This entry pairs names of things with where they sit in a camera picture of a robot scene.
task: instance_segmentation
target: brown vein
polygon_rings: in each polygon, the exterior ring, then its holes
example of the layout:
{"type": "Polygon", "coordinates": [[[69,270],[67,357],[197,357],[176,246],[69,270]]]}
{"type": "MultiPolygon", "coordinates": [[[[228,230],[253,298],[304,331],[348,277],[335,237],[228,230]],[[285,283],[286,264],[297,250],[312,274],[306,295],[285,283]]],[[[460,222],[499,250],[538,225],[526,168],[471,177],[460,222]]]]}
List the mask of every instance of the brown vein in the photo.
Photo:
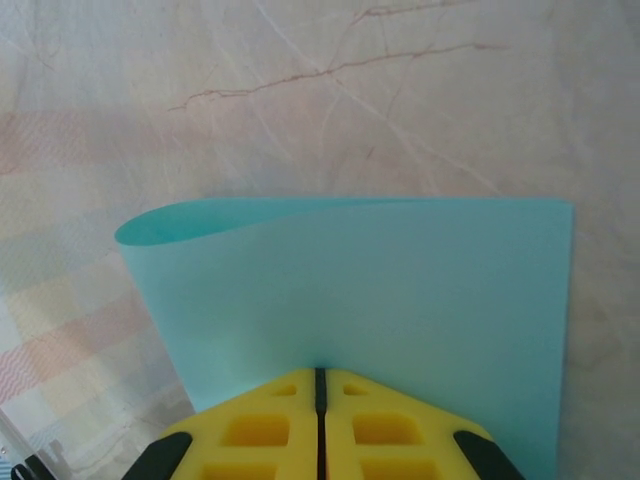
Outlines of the brown vein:
{"type": "Polygon", "coordinates": [[[187,98],[187,100],[182,104],[182,105],[178,105],[177,107],[172,107],[170,109],[168,109],[168,112],[174,111],[174,110],[184,110],[187,108],[187,106],[189,105],[189,103],[197,98],[207,98],[210,97],[211,101],[217,100],[217,99],[222,99],[222,98],[232,98],[232,97],[246,97],[249,95],[252,95],[254,93],[260,92],[261,90],[265,90],[268,88],[272,88],[272,87],[276,87],[278,85],[283,85],[286,83],[293,83],[293,82],[297,82],[298,80],[310,80],[310,79],[314,79],[314,78],[319,78],[319,77],[324,77],[324,76],[330,76],[333,75],[334,73],[339,72],[340,70],[346,69],[346,68],[354,68],[354,67],[362,67],[364,65],[369,65],[372,63],[377,63],[377,62],[382,62],[385,60],[394,60],[394,59],[398,59],[398,58],[410,58],[412,60],[427,56],[427,55],[436,55],[436,54],[440,54],[440,53],[448,53],[448,52],[454,52],[456,50],[464,50],[464,49],[475,49],[475,50],[504,50],[507,47],[502,46],[502,45],[487,45],[487,44],[482,44],[482,43],[464,43],[462,45],[456,45],[454,47],[448,47],[448,48],[440,48],[440,49],[436,49],[436,48],[427,48],[425,50],[422,51],[417,51],[417,52],[401,52],[401,53],[392,53],[389,55],[380,55],[377,57],[372,57],[372,58],[368,58],[366,60],[360,60],[358,62],[347,62],[347,63],[343,63],[341,65],[338,65],[336,67],[333,68],[328,68],[326,70],[323,71],[319,71],[319,72],[313,72],[313,73],[300,73],[300,74],[296,74],[296,75],[292,75],[290,77],[286,77],[286,78],[282,78],[280,80],[276,80],[274,82],[269,82],[269,83],[265,83],[264,85],[259,85],[255,88],[249,88],[249,89],[243,89],[243,90],[225,90],[225,89],[216,89],[216,90],[205,90],[203,92],[200,93],[196,93],[194,95],[191,95],[190,97],[187,98]]]}
{"type": "Polygon", "coordinates": [[[455,7],[458,5],[464,5],[466,3],[472,3],[477,0],[443,0],[439,3],[428,3],[426,5],[415,5],[413,7],[394,7],[393,5],[385,5],[378,7],[371,7],[356,16],[351,22],[350,26],[361,22],[367,17],[388,17],[391,15],[400,15],[402,13],[419,12],[421,10],[429,10],[432,8],[446,8],[455,7]]]}

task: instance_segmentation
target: white marble countertop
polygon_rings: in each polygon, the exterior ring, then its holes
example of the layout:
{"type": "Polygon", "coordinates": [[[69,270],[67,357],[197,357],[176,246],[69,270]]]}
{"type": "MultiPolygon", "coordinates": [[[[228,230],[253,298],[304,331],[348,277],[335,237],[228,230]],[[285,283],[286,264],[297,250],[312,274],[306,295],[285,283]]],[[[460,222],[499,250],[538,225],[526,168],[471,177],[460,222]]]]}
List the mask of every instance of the white marble countertop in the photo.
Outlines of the white marble countertop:
{"type": "MultiPolygon", "coordinates": [[[[115,204],[132,215],[213,194],[567,199],[577,222],[560,478],[638,478],[632,4],[0,0],[7,221],[27,231],[48,215],[115,204]],[[50,201],[18,193],[49,181],[27,176],[36,170],[57,182],[50,201]]],[[[190,411],[176,402],[171,414],[127,410],[128,450],[68,471],[115,478],[190,411]]]]}

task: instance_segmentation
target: teal paper sheet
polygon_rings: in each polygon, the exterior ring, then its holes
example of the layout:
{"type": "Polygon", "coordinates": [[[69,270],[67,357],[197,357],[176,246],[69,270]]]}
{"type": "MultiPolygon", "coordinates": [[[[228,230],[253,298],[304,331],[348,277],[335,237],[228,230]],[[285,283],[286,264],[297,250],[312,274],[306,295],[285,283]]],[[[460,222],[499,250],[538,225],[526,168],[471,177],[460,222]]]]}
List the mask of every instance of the teal paper sheet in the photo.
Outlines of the teal paper sheet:
{"type": "Polygon", "coordinates": [[[555,478],[572,207],[216,198],[116,239],[197,411],[340,367],[485,426],[555,478]]]}

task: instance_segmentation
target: black rubber pad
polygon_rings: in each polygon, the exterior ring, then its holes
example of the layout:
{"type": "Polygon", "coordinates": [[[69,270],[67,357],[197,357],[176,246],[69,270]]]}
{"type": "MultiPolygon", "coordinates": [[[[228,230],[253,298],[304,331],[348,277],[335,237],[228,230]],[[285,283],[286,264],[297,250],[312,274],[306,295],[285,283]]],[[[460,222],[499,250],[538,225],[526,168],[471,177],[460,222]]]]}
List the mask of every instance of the black rubber pad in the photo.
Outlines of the black rubber pad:
{"type": "Polygon", "coordinates": [[[192,440],[186,432],[156,440],[145,448],[122,480],[170,480],[192,440]]]}
{"type": "Polygon", "coordinates": [[[491,440],[466,430],[454,433],[453,438],[480,480],[525,480],[500,447],[491,440]]]}

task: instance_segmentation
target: square hole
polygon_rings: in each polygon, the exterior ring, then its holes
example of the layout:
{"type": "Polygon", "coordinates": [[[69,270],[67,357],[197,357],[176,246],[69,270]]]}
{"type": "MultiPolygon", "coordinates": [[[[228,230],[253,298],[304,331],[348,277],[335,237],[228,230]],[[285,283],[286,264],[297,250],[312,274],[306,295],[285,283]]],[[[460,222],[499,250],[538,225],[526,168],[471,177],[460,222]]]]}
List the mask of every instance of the square hole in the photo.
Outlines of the square hole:
{"type": "Polygon", "coordinates": [[[397,413],[367,413],[353,417],[353,435],[360,445],[418,445],[416,422],[397,413]]]}
{"type": "Polygon", "coordinates": [[[275,480],[275,465],[207,465],[202,480],[275,480]]]}
{"type": "Polygon", "coordinates": [[[289,419],[284,415],[243,415],[231,421],[222,438],[227,447],[284,447],[289,419]]]}
{"type": "Polygon", "coordinates": [[[364,480],[441,480],[433,462],[410,459],[364,459],[364,480]]]}
{"type": "Polygon", "coordinates": [[[295,385],[287,385],[277,390],[273,395],[276,397],[292,397],[296,393],[298,393],[298,388],[295,385]]]}
{"type": "Polygon", "coordinates": [[[368,392],[364,388],[360,388],[352,383],[347,383],[342,387],[342,392],[349,396],[368,395],[368,392]]]}

